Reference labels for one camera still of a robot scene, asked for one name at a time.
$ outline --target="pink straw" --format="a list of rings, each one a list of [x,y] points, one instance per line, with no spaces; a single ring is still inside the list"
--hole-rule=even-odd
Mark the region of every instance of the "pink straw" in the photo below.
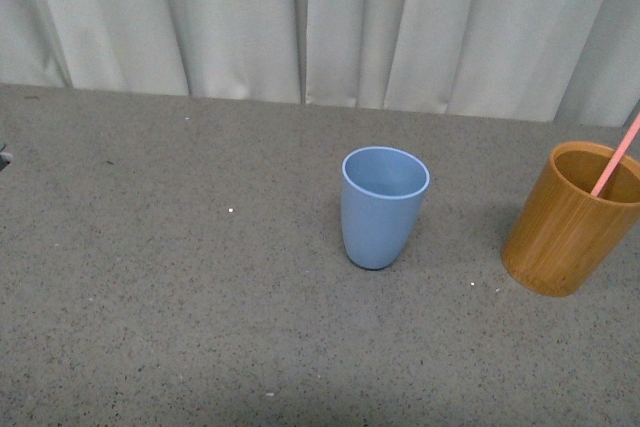
[[[636,119],[631,124],[631,127],[629,127],[629,130],[627,131],[627,133],[624,134],[624,137],[622,138],[622,142],[620,142],[620,145],[618,146],[616,151],[613,153],[611,160],[602,171],[602,174],[600,174],[600,178],[598,179],[598,182],[596,182],[596,185],[593,187],[593,190],[591,191],[591,195],[594,195],[596,197],[600,195],[600,192],[602,191],[605,184],[607,183],[607,180],[609,180],[609,177],[611,177],[611,174],[613,173],[614,169],[620,163],[620,160],[622,159],[622,157],[624,156],[624,153],[627,151],[627,149],[631,145],[631,142],[633,141],[633,138],[638,133],[639,129],[640,129],[640,112],[638,112]]]

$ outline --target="bamboo cup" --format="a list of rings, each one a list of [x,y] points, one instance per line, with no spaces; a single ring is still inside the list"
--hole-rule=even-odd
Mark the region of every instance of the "bamboo cup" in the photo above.
[[[624,156],[600,197],[590,195],[613,149],[558,145],[502,250],[511,276],[530,290],[572,294],[640,217],[640,163]]]

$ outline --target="white curtain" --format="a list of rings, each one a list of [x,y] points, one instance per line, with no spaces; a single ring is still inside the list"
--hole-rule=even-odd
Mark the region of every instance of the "white curtain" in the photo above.
[[[619,126],[640,0],[0,0],[0,82]]]

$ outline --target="blue plastic cup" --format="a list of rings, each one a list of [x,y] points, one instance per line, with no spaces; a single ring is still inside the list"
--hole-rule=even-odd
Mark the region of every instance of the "blue plastic cup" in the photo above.
[[[342,163],[342,237],[354,264],[370,270],[400,254],[418,217],[429,171],[413,155],[364,147]]]

